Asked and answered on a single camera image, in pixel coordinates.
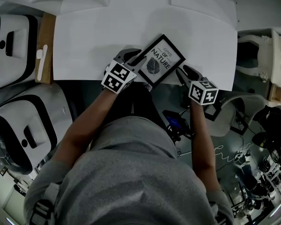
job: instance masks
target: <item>cable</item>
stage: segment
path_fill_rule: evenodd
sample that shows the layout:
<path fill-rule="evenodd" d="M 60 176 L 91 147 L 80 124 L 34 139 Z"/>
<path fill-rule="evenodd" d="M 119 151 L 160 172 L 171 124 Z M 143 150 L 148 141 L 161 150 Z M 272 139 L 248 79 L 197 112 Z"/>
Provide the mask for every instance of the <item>cable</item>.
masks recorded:
<path fill-rule="evenodd" d="M 251 132 L 253 132 L 249 127 L 248 127 L 248 129 L 251 131 Z M 254 132 L 253 132 L 254 133 Z M 256 133 L 254 133 L 255 135 L 256 135 Z"/>
<path fill-rule="evenodd" d="M 277 164 L 279 164 L 279 165 L 281 166 L 281 162 L 279 161 L 279 159 L 281 158 L 281 156 L 279 155 L 279 157 L 277 157 L 277 155 L 274 154 L 274 151 L 275 151 L 276 149 L 271 149 L 271 148 L 269 147 L 268 140 L 266 139 L 266 137 L 264 136 L 264 133 L 262 132 L 261 123 L 260 123 L 260 120 L 261 120 L 263 117 L 268 116 L 268 115 L 270 115 L 271 113 L 274 113 L 274 112 L 269 112 L 269 113 L 267 113 L 267 114 L 265 114 L 265 115 L 263 115 L 263 116 L 261 116 L 261 117 L 259 118 L 259 127 L 260 127 L 260 132 L 261 132 L 261 134 L 263 135 L 263 138 L 264 138 L 265 141 L 266 141 L 266 142 L 265 142 L 265 145 L 266 145 L 266 147 L 267 147 L 267 149 L 268 149 L 268 151 L 269 151 L 269 153 L 270 153 L 270 156 L 271 156 L 272 160 L 273 160 L 275 163 L 277 163 Z"/>
<path fill-rule="evenodd" d="M 179 113 L 180 116 L 182 116 L 186 111 L 189 111 L 188 109 L 183 110 L 182 112 Z"/>
<path fill-rule="evenodd" d="M 183 156 L 183 155 L 190 154 L 190 153 L 192 153 L 192 151 L 188 151 L 188 152 L 181 153 L 179 156 Z"/>
<path fill-rule="evenodd" d="M 230 164 L 232 164 L 232 163 L 227 163 L 227 164 L 225 164 L 224 166 L 222 166 L 221 168 L 217 169 L 216 171 L 219 171 L 219 170 L 221 170 L 222 168 L 224 168 L 225 166 L 230 165 Z"/>
<path fill-rule="evenodd" d="M 235 162 L 237 162 L 237 161 L 245 154 L 245 152 L 243 152 L 243 151 L 244 151 L 244 150 L 247 150 L 247 149 L 248 149 L 249 147 L 251 147 L 252 145 L 253 145 L 253 143 L 252 143 L 252 144 L 251 144 L 251 143 L 248 143 L 246 149 L 244 149 L 244 145 L 243 145 L 243 148 L 241 149 L 241 151 L 238 151 L 230 161 L 229 161 L 229 156 L 223 157 L 223 153 L 222 153 L 222 152 L 216 153 L 215 155 L 221 155 L 222 160 L 227 160 L 228 163 L 231 162 L 231 161 L 233 161 L 233 162 L 235 163 Z M 224 147 L 223 145 L 220 145 L 220 146 L 216 147 L 214 150 L 222 149 L 223 147 Z"/>

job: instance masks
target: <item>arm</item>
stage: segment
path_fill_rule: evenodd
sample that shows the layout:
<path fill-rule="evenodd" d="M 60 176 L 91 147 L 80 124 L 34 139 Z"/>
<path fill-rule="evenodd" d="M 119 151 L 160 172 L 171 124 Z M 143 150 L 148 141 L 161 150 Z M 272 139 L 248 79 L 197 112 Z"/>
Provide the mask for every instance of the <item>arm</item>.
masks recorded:
<path fill-rule="evenodd" d="M 192 168 L 207 191 L 221 190 L 216 177 L 214 146 L 207 131 L 204 111 L 202 106 L 193 100 L 191 100 L 191 124 L 194 130 Z"/>
<path fill-rule="evenodd" d="M 52 160 L 72 167 L 86 151 L 116 98 L 117 94 L 104 89 L 67 130 Z"/>

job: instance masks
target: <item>floor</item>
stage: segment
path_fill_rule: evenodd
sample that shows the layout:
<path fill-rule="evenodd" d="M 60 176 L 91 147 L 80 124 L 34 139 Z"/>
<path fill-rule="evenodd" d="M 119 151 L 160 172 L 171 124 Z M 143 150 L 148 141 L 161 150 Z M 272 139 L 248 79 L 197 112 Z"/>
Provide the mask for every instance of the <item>floor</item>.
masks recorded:
<path fill-rule="evenodd" d="M 95 98 L 99 95 L 102 90 L 100 81 L 72 81 L 70 84 L 75 86 L 77 89 L 80 89 L 82 92 L 84 106 L 87 107 L 90 105 Z M 183 110 L 180 107 L 182 102 L 182 91 L 183 88 L 177 85 L 168 85 L 168 84 L 159 84 L 155 89 L 151 91 L 153 102 L 165 124 L 168 125 L 168 122 L 162 115 L 163 110 L 170 110 L 174 112 L 181 112 Z M 189 121 L 190 114 L 185 112 L 183 117 Z M 253 121 L 250 125 L 250 129 L 258 133 L 260 132 L 260 126 L 257 122 Z M 246 149 L 248 143 L 251 143 L 251 139 L 254 136 L 254 133 L 247 130 L 243 137 L 239 134 L 229 131 L 224 137 L 212 137 L 214 147 L 223 145 L 223 149 L 216 150 L 216 153 L 223 153 L 223 157 L 229 157 L 231 161 L 234 157 L 234 154 L 240 149 Z M 182 153 L 191 151 L 191 141 L 185 137 L 182 137 L 182 140 L 176 143 L 176 147 L 181 150 Z M 264 157 L 267 157 L 269 153 L 267 150 L 260 151 L 260 147 L 257 145 L 252 145 L 249 150 L 251 152 L 251 166 L 253 173 L 258 172 L 257 165 L 262 161 Z M 192 166 L 191 153 L 180 156 L 178 158 L 181 162 Z M 235 172 L 237 170 L 237 163 L 228 162 L 227 159 L 222 159 L 221 154 L 216 156 L 216 169 L 218 179 L 222 186 L 222 189 L 228 192 L 233 199 L 239 194 L 238 180 L 235 178 Z"/>

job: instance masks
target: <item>sleeve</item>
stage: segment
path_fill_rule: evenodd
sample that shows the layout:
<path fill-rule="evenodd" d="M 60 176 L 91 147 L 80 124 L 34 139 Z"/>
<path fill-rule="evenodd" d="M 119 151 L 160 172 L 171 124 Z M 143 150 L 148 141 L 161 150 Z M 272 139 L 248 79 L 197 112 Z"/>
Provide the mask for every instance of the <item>sleeve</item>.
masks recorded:
<path fill-rule="evenodd" d="M 234 216 L 232 213 L 231 205 L 225 193 L 223 191 L 213 191 L 207 192 L 206 195 L 210 205 L 217 206 L 215 218 L 218 223 L 226 219 L 226 224 L 234 224 Z"/>
<path fill-rule="evenodd" d="M 33 213 L 33 208 L 36 202 L 42 199 L 46 189 L 51 183 L 62 183 L 66 174 L 71 168 L 61 162 L 50 160 L 41 169 L 41 172 L 32 182 L 25 196 L 24 201 L 24 215 L 27 224 L 29 224 L 30 217 Z"/>

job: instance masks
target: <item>person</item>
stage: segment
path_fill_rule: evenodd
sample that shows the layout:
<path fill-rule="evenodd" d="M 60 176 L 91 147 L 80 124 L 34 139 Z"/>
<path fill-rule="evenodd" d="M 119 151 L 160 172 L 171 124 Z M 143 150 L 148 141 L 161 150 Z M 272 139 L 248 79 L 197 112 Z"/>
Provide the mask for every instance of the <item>person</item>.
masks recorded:
<path fill-rule="evenodd" d="M 248 198 L 255 201 L 254 209 L 259 210 L 262 201 L 268 198 L 268 191 L 267 188 L 253 176 L 249 161 L 246 161 L 241 165 L 236 172 L 236 177 L 238 178 L 241 187 L 245 188 Z"/>
<path fill-rule="evenodd" d="M 24 204 L 27 224 L 43 217 L 63 225 L 233 224 L 203 108 L 192 100 L 190 108 L 192 168 L 178 161 L 141 84 L 134 82 L 119 95 L 104 89 L 31 184 Z M 48 196 L 52 184 L 58 192 Z M 50 215 L 42 216 L 41 209 Z"/>

